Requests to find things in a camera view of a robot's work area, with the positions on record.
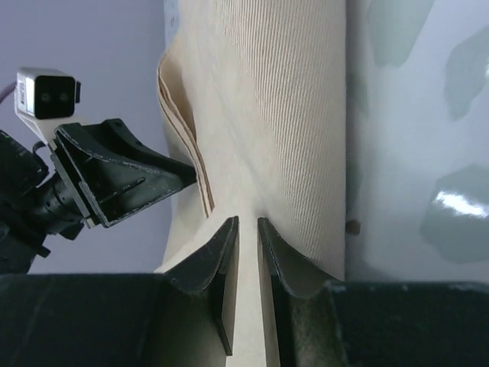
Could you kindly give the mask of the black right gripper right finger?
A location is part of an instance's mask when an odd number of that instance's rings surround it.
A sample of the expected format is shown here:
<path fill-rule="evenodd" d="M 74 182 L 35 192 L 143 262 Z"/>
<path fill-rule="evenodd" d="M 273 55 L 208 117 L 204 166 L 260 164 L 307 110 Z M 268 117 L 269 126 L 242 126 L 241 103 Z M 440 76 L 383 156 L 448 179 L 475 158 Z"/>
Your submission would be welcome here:
<path fill-rule="evenodd" d="M 486 366 L 488 287 L 336 281 L 257 221 L 270 366 Z"/>

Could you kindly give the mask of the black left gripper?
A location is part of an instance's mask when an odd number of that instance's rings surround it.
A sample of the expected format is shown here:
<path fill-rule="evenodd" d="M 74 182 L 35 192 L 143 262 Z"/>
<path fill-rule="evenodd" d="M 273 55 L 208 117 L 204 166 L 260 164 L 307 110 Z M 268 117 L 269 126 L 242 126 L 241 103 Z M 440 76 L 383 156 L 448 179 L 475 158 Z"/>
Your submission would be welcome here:
<path fill-rule="evenodd" d="M 94 125 L 61 125 L 55 130 L 55 136 L 74 164 L 83 170 L 96 163 L 106 163 L 156 175 L 169 174 L 162 177 L 136 174 L 122 177 L 116 183 L 81 182 L 79 188 L 88 201 L 92 221 L 105 228 L 179 193 L 195 178 L 192 166 L 143 145 L 121 119 L 106 119 Z M 61 235 L 73 241 L 84 227 L 83 218 L 72 190 L 57 172 L 49 174 L 46 163 L 37 154 L 37 150 L 45 146 L 38 141 L 24 153 L 24 231 L 33 238 Z"/>

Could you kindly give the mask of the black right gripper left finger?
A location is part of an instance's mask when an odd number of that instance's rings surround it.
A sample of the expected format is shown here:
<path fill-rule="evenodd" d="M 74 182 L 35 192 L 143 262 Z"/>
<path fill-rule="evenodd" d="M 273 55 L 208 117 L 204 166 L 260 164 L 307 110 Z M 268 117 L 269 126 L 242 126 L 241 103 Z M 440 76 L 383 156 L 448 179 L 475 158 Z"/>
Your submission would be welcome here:
<path fill-rule="evenodd" d="M 3 366 L 224 366 L 238 218 L 163 274 L 5 275 Z"/>

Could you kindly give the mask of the beige wooden board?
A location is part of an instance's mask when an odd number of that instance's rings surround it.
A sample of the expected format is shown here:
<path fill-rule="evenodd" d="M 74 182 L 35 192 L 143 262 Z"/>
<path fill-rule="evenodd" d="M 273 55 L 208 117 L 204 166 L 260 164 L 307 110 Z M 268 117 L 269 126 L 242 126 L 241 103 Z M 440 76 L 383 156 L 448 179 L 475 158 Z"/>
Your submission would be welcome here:
<path fill-rule="evenodd" d="M 257 221 L 345 276 L 344 1 L 181 1 L 157 70 L 170 155 L 197 183 L 179 196 L 166 271 L 239 218 L 234 351 L 263 366 Z"/>

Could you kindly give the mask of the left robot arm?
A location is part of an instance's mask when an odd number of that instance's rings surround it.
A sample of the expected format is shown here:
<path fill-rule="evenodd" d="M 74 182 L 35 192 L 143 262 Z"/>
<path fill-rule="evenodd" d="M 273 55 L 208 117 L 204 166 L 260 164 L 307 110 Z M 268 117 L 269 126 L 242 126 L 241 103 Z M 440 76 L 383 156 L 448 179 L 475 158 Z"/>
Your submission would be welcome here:
<path fill-rule="evenodd" d="M 61 125 L 50 159 L 1 133 L 1 273 L 46 258 L 48 235 L 109 228 L 196 182 L 195 169 L 144 146 L 121 119 Z"/>

